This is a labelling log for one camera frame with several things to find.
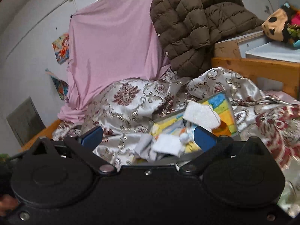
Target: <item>wooden headboard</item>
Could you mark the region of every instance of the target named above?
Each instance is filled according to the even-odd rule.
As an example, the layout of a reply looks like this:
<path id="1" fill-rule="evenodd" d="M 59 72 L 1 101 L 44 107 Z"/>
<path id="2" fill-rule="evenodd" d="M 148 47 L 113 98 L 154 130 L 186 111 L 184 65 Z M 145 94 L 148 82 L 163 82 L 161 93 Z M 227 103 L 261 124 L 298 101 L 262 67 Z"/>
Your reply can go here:
<path id="1" fill-rule="evenodd" d="M 261 59 L 212 58 L 212 67 L 223 67 L 235 71 L 257 84 L 263 77 L 283 83 L 283 91 L 297 98 L 300 84 L 300 64 Z"/>

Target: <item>patterned satin blanket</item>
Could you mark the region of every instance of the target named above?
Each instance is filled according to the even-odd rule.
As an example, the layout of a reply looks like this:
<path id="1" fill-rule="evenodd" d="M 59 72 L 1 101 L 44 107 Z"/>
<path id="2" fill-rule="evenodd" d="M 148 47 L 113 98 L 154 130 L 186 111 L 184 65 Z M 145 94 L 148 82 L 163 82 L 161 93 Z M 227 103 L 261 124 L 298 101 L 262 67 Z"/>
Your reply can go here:
<path id="1" fill-rule="evenodd" d="M 80 130 L 71 122 L 62 122 L 53 139 L 101 126 L 104 138 L 94 153 L 120 168 L 132 163 L 140 134 L 148 131 L 152 119 L 183 109 L 187 100 L 198 101 L 223 90 L 243 140 L 260 137 L 282 168 L 292 158 L 300 161 L 300 106 L 285 104 L 224 68 L 213 68 L 193 80 L 178 78 L 169 70 L 156 81 L 134 78 L 113 83 L 89 104 Z"/>

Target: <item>anime picture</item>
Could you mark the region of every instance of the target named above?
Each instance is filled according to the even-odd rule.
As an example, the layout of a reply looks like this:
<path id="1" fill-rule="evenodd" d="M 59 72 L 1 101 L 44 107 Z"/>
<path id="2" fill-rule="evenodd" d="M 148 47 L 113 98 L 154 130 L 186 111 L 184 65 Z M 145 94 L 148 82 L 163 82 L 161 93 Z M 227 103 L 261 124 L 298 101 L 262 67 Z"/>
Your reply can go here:
<path id="1" fill-rule="evenodd" d="M 69 34 L 64 33 L 52 45 L 57 62 L 64 63 L 69 58 Z"/>
<path id="2" fill-rule="evenodd" d="M 55 74 L 50 72 L 49 69 L 46 68 L 45 72 L 46 74 L 51 76 L 51 79 L 55 85 L 55 88 L 57 90 L 60 99 L 62 101 L 65 100 L 68 93 L 69 85 L 65 81 L 59 79 Z"/>

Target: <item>pink sheet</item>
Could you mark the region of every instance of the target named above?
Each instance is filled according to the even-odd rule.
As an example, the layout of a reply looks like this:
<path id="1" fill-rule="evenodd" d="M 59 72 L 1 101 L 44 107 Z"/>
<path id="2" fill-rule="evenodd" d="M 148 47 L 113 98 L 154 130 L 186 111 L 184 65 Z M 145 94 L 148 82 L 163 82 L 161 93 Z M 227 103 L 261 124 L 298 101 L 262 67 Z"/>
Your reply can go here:
<path id="1" fill-rule="evenodd" d="M 158 79 L 168 68 L 149 12 L 152 0 L 99 0 L 69 27 L 68 102 L 58 117 L 82 123 L 106 86 L 127 78 Z"/>

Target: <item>hand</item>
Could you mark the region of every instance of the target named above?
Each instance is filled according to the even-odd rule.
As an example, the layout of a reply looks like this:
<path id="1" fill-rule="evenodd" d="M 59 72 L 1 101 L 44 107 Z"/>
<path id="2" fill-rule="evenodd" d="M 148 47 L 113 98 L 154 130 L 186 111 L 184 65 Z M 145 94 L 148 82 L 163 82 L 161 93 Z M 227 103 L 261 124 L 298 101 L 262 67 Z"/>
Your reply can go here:
<path id="1" fill-rule="evenodd" d="M 19 205 L 18 200 L 10 195 L 0 197 L 0 216 L 5 216 L 7 210 L 14 210 Z"/>

